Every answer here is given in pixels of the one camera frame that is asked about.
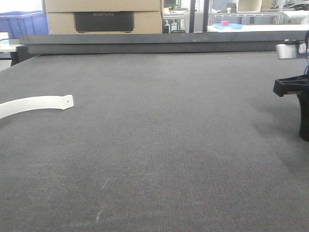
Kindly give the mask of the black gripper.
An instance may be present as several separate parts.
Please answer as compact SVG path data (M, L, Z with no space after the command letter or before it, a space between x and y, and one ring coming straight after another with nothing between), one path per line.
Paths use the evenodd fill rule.
M279 97L295 94L298 97L301 111L299 135L304 141L309 140L309 75L276 79L273 92Z

